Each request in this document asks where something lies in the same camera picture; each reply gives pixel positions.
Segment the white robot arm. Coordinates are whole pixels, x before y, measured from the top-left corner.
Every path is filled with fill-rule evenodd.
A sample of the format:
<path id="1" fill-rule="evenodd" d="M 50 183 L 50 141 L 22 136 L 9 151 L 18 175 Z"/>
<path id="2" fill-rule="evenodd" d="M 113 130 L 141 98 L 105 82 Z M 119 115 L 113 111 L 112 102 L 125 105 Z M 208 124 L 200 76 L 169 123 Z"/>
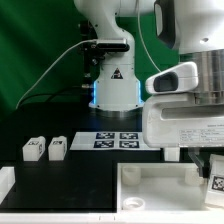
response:
<path id="1" fill-rule="evenodd" d="M 197 151 L 224 146 L 224 0 L 74 0 L 96 33 L 100 55 L 91 107 L 105 113 L 142 110 L 147 146 L 188 150 L 199 174 L 209 174 Z M 152 13 L 157 38 L 177 51 L 177 65 L 146 82 L 134 74 L 144 42 L 119 27 L 120 17 Z"/>

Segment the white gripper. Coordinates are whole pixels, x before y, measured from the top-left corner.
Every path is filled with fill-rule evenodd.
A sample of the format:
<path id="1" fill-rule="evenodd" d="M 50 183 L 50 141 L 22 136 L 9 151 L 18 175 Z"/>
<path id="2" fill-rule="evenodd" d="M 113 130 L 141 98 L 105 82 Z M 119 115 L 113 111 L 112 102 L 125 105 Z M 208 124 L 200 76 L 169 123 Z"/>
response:
<path id="1" fill-rule="evenodd" d="M 143 140 L 153 148 L 223 147 L 224 105 L 196 105 L 190 93 L 151 96 L 142 112 Z M 188 156 L 206 177 L 199 148 Z"/>

